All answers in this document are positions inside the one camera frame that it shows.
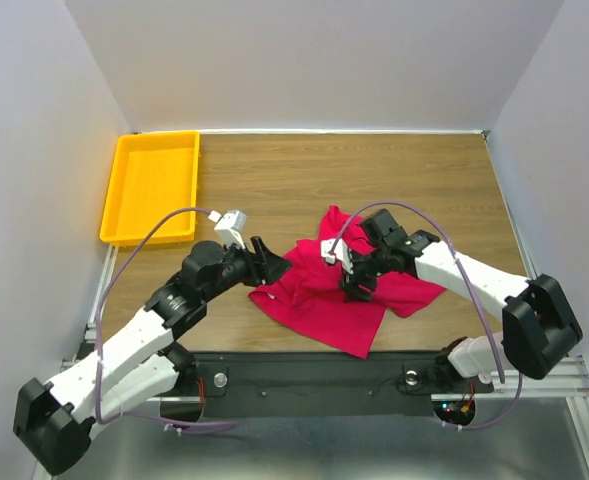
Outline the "red t shirt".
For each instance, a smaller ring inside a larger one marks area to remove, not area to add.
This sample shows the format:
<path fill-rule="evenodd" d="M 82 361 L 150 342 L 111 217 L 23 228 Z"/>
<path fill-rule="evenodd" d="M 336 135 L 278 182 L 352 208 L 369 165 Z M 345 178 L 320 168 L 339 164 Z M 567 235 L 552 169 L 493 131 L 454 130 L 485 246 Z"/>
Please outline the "red t shirt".
<path fill-rule="evenodd" d="M 408 274 L 389 273 L 379 281 L 369 302 L 350 301 L 340 289 L 339 265 L 322 259 L 320 245 L 339 232 L 349 215 L 328 208 L 315 239 L 301 239 L 284 255 L 291 268 L 272 285 L 262 285 L 248 298 L 282 326 L 344 353 L 364 359 L 390 310 L 408 318 L 436 300 L 444 289 Z"/>

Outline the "yellow plastic tray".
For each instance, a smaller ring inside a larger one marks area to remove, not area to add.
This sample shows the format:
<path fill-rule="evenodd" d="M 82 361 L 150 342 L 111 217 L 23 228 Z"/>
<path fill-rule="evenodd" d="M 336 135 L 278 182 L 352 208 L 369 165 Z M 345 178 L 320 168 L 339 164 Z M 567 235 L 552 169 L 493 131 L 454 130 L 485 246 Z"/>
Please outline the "yellow plastic tray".
<path fill-rule="evenodd" d="M 99 238 L 130 247 L 172 211 L 197 205 L 200 134 L 139 133 L 116 144 Z"/>

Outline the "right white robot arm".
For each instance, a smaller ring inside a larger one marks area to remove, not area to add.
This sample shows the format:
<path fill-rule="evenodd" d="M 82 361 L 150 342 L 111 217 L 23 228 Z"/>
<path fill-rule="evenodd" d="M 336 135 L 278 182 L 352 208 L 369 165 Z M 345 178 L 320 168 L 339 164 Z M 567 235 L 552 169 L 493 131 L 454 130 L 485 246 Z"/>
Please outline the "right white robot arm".
<path fill-rule="evenodd" d="M 484 382 L 492 373 L 515 369 L 541 380 L 582 340 L 583 331 L 560 283 L 541 274 L 534 279 L 491 267 L 459 253 L 443 234 L 407 233 L 386 209 L 359 224 L 370 252 L 350 248 L 342 233 L 321 244 L 321 256 L 342 268 L 341 289 L 367 302 L 380 277 L 408 274 L 469 299 L 479 317 L 500 320 L 498 333 L 455 341 L 434 366 L 437 384 L 456 390 L 469 378 Z"/>

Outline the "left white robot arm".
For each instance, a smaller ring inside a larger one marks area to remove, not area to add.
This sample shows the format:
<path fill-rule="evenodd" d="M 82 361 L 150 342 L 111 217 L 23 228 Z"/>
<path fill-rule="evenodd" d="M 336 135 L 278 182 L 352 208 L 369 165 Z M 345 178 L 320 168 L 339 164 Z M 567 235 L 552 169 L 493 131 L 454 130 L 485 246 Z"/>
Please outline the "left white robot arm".
<path fill-rule="evenodd" d="M 272 285 L 290 267 L 258 236 L 249 247 L 196 243 L 113 337 L 46 382 L 32 378 L 19 389 L 14 434 L 48 474 L 66 472 L 103 427 L 159 393 L 195 386 L 190 354 L 174 345 L 205 318 L 209 301 L 238 284 Z"/>

